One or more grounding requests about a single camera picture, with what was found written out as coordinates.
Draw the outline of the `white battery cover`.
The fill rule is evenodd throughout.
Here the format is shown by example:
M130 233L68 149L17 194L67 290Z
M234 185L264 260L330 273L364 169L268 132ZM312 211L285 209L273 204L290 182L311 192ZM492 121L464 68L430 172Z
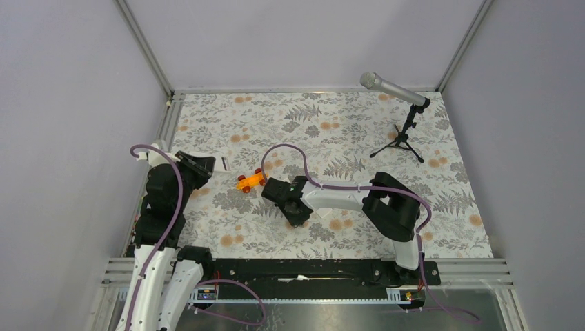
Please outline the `white battery cover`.
M320 218L325 218L332 212L332 210L332 208L319 208L315 210L315 212Z

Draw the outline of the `white remote control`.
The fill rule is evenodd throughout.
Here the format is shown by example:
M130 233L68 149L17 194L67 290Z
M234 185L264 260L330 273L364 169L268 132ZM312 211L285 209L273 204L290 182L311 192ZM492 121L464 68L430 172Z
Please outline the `white remote control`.
M189 151L188 154L194 157L214 157L215 158L214 172L224 173L232 172L228 157L223 154L195 151Z

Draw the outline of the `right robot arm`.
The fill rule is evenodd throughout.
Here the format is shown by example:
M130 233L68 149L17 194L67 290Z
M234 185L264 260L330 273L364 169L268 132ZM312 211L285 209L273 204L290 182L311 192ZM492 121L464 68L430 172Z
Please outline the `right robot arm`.
M364 184L315 184L307 176L296 176L290 183L271 178L261 196L275 205L293 227L305 224L315 212L321 217L333 209L361 212L392 241L397 278L412 284L423 275L415 242L422 203L414 192L385 172L377 172Z

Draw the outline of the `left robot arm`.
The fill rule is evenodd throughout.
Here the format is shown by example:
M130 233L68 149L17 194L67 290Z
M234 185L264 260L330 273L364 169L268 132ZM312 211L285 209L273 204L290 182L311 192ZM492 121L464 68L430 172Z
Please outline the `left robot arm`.
M117 330L174 330L197 283L212 279L208 248L179 247L190 195L207 184L213 156L164 152L156 144L131 147L147 161L146 195L135 224L132 278Z

